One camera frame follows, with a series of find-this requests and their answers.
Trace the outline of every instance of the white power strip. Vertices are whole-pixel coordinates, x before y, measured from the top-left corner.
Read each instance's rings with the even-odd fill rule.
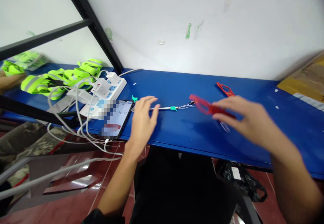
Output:
[[[117,100],[118,96],[127,84],[126,80],[120,77],[117,84],[113,84],[110,81],[108,83],[108,96],[105,99],[98,99],[97,97],[94,97],[92,105],[90,105],[89,102],[88,104],[84,105],[84,107],[80,110],[81,115],[92,119],[104,119],[104,116],[107,115],[108,109],[113,107],[114,104],[116,104],[114,100]]]

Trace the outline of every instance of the black metal frame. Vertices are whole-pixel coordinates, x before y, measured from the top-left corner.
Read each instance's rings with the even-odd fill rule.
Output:
[[[99,43],[102,50],[105,52],[109,61],[113,65],[115,72],[118,75],[121,74],[124,68],[113,47],[111,46],[111,43],[106,36],[102,26],[100,25],[100,22],[97,19],[97,16],[95,15],[88,0],[72,0],[72,2],[80,13],[83,19],[82,21],[4,46],[0,48],[0,61],[87,26]],[[13,99],[6,98],[5,96],[0,96],[0,108],[11,111],[13,113],[22,114],[35,119],[62,125],[62,123],[55,117],[54,114],[15,101]],[[77,123],[73,120],[64,119],[64,121],[68,126],[72,128],[75,128],[77,126]]]

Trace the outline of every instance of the red plastic part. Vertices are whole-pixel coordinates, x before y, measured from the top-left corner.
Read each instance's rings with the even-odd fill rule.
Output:
[[[231,118],[236,118],[234,115],[226,112],[224,109],[216,107],[211,105],[208,101],[205,99],[202,99],[194,94],[191,94],[189,97],[190,100],[195,101],[195,104],[197,108],[203,112],[204,114],[215,114],[215,113],[221,113],[225,114],[227,116],[230,116]]]
[[[226,94],[226,96],[228,96],[228,97],[235,96],[235,94],[233,93],[232,89],[230,89],[228,86],[225,86],[223,84],[220,84],[219,82],[217,82],[216,85]]]

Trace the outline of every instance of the blue tabletop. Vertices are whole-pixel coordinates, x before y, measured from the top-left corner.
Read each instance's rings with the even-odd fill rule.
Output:
[[[50,66],[65,69],[69,66],[75,67],[55,64]],[[298,147],[311,175],[324,179],[324,112],[276,88],[278,81],[147,70],[129,73],[123,78],[127,85],[119,99],[131,100],[132,95],[138,98],[153,95],[158,98],[156,103],[162,107],[185,105],[189,103],[189,95],[192,93],[210,102],[217,101],[225,98],[225,95],[215,86],[216,82],[229,86],[236,95],[263,104],[282,131]],[[15,89],[6,96],[44,110],[48,109],[47,98],[43,95],[31,95]],[[9,112],[4,116],[31,120]],[[122,139],[127,140],[130,136],[131,119],[132,114],[123,130]],[[89,131],[98,133],[103,124],[103,120],[91,120]],[[216,121],[196,107],[160,111],[149,144],[271,168],[268,152],[244,139],[234,129],[226,133]]]

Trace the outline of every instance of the sleeve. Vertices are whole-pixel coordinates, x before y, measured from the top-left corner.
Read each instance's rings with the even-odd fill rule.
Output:
[[[321,212],[319,213],[318,217],[313,222],[313,224],[321,224],[321,223],[323,223],[323,220],[324,220],[324,203],[322,205]]]
[[[82,224],[125,224],[125,217],[107,217],[99,209],[94,209],[82,222]]]

